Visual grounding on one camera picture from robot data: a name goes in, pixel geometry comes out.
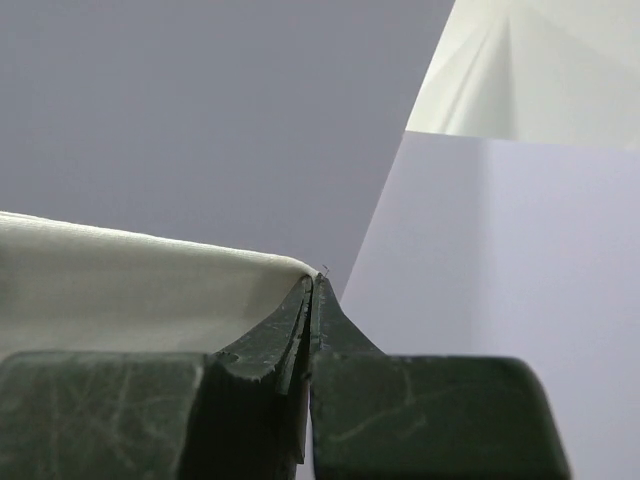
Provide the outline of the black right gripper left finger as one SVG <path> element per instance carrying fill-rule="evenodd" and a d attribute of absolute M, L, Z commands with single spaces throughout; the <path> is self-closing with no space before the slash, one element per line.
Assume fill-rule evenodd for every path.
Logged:
<path fill-rule="evenodd" d="M 292 479 L 304 460 L 313 281 L 215 353 L 17 353 L 5 479 Z"/>

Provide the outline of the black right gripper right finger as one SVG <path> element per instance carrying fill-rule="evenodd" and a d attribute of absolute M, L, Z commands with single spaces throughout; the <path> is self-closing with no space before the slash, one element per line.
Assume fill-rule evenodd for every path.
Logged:
<path fill-rule="evenodd" d="M 391 355 L 313 282 L 310 415 L 319 479 L 568 479 L 543 385 L 517 358 Z"/>

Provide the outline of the white t shirt red print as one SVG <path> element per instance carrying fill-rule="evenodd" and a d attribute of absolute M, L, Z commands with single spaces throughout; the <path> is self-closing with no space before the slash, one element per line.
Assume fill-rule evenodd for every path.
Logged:
<path fill-rule="evenodd" d="M 5 212 L 1 353 L 214 352 L 314 275 L 287 256 Z"/>

